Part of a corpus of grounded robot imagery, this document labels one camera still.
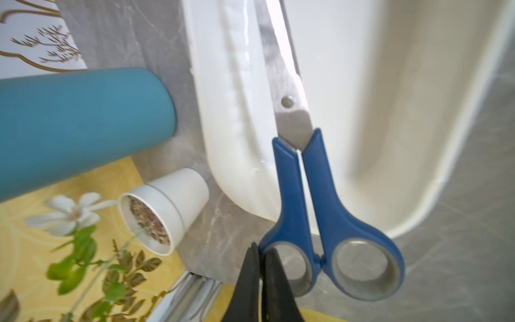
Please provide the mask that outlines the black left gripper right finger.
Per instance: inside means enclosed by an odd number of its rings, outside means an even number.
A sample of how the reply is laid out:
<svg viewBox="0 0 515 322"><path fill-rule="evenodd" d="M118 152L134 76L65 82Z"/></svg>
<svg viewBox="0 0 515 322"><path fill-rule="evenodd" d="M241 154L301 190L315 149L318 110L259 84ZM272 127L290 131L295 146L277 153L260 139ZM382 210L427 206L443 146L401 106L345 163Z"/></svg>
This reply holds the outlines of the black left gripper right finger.
<svg viewBox="0 0 515 322"><path fill-rule="evenodd" d="M277 249L267 251L261 261L262 321L304 322Z"/></svg>

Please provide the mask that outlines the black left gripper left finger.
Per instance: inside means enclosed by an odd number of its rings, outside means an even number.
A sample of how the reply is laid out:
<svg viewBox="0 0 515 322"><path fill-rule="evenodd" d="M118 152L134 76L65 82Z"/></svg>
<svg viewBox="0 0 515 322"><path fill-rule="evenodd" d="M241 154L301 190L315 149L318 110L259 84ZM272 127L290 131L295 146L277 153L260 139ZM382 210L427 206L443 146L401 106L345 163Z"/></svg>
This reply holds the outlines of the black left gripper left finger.
<svg viewBox="0 0 515 322"><path fill-rule="evenodd" d="M258 322L260 255L255 242L248 248L229 306L222 321Z"/></svg>

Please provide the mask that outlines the blue grey handled scissors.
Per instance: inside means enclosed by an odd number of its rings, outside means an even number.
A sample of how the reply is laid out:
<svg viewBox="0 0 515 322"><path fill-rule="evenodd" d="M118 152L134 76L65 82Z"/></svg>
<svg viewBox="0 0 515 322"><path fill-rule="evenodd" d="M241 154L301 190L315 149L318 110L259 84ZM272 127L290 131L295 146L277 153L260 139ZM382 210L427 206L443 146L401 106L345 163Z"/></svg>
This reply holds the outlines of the blue grey handled scissors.
<svg viewBox="0 0 515 322"><path fill-rule="evenodd" d="M404 282L404 258L387 235L353 216L337 194L322 131L312 125L283 2L256 1L255 8L278 131L272 147L281 198L279 219L262 238L260 253L280 244L300 253L306 270L289 282L296 297L309 293L325 273L353 299L386 299ZM381 275L370 280L346 275L338 257L348 245L381 252L386 258Z"/></svg>

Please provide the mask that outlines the white plastic storage box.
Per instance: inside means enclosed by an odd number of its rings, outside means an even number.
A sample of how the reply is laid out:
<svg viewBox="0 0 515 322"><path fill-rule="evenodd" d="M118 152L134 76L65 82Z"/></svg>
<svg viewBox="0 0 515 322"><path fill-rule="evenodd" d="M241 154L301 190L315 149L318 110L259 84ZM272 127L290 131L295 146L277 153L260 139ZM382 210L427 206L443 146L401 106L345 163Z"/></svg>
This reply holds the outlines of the white plastic storage box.
<svg viewBox="0 0 515 322"><path fill-rule="evenodd" d="M287 1L339 197L399 237L430 213L514 31L513 1ZM185 1L205 149L220 189L276 221L276 122L252 1Z"/></svg>

